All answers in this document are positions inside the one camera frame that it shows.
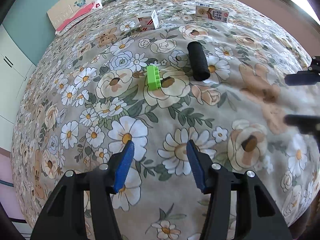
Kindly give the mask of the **milk carton box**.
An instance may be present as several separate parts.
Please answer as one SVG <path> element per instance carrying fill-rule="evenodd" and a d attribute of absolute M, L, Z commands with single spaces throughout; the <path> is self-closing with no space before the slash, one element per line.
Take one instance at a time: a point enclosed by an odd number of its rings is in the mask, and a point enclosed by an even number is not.
<path fill-rule="evenodd" d="M 223 23 L 227 23 L 229 19 L 229 12 L 202 5 L 196 6 L 195 15 Z"/>

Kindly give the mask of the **light green lego brick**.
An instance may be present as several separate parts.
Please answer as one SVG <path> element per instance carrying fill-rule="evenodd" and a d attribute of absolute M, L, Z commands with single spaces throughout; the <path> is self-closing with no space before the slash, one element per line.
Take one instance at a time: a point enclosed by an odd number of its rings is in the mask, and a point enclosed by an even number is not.
<path fill-rule="evenodd" d="M 157 66 L 147 66 L 147 83 L 150 90 L 158 90 L 161 88 L 159 69 Z"/>

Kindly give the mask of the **floral bed quilt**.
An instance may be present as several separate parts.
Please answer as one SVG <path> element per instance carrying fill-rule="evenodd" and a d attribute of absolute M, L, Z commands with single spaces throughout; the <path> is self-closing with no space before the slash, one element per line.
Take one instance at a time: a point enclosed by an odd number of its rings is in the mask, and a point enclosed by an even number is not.
<path fill-rule="evenodd" d="M 195 15 L 229 12 L 227 23 Z M 159 28 L 138 14 L 154 9 Z M 193 78 L 197 41 L 210 78 Z M 135 155 L 111 197 L 125 239 L 198 239 L 209 204 L 196 187 L 186 145 L 230 171 L 257 173 L 287 225 L 319 192 L 313 137 L 287 114 L 319 115 L 319 85 L 290 87 L 311 56 L 285 29 L 237 0 L 117 0 L 48 46 L 31 75 L 14 127 L 11 166 L 25 220 L 34 226 L 69 169 L 88 172 L 128 141 Z M 150 90 L 147 66 L 159 69 Z"/>

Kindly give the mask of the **small white barcode box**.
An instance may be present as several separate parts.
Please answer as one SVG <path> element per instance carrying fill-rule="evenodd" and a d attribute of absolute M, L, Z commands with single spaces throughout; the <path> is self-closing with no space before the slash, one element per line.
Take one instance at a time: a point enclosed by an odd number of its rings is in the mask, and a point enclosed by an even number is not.
<path fill-rule="evenodd" d="M 155 30 L 159 28 L 157 12 L 154 9 L 140 12 L 137 18 L 143 31 Z"/>

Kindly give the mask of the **pink white pillow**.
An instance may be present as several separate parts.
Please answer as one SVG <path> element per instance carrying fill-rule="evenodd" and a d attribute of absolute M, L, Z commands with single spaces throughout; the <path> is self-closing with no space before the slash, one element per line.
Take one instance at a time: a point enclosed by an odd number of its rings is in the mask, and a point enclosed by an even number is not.
<path fill-rule="evenodd" d="M 76 24 L 84 20 L 86 17 L 92 15 L 98 10 L 103 8 L 103 0 L 93 0 L 91 3 L 82 6 L 73 16 L 64 20 L 60 26 L 56 29 L 55 35 L 62 36 L 67 31 L 69 31 Z"/>

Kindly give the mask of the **black foam cylinder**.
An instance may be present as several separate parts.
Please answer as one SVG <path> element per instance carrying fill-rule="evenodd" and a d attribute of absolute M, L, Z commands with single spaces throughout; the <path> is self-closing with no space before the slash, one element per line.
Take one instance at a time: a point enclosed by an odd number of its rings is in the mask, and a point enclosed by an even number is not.
<path fill-rule="evenodd" d="M 202 45 L 197 41 L 193 41 L 188 44 L 187 49 L 191 69 L 193 71 L 193 78 L 196 81 L 209 79 L 210 71 L 208 69 L 208 63 Z"/>

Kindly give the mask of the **white wardrobe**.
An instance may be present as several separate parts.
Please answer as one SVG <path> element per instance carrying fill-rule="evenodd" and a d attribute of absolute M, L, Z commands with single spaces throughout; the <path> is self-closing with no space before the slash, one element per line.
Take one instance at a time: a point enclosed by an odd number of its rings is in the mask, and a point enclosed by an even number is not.
<path fill-rule="evenodd" d="M 9 152 L 20 101 L 34 69 L 1 25 L 1 148 Z"/>

